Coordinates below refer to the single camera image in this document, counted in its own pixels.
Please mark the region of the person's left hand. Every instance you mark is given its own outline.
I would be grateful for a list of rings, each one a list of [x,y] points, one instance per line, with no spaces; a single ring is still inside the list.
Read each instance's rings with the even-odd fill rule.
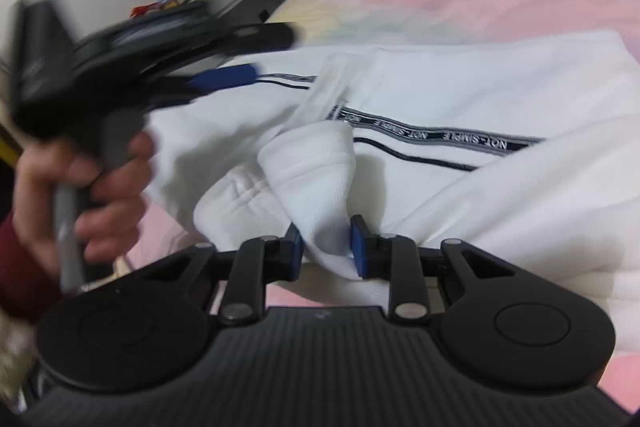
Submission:
[[[44,271],[51,277],[60,274],[65,239],[77,239],[85,247],[85,260],[92,263],[112,262],[134,247],[154,153],[152,136],[144,131],[129,142],[126,164],[111,172],[67,139],[26,147],[17,163],[12,223]],[[63,186],[86,188],[96,207],[74,219],[58,217],[55,194]]]

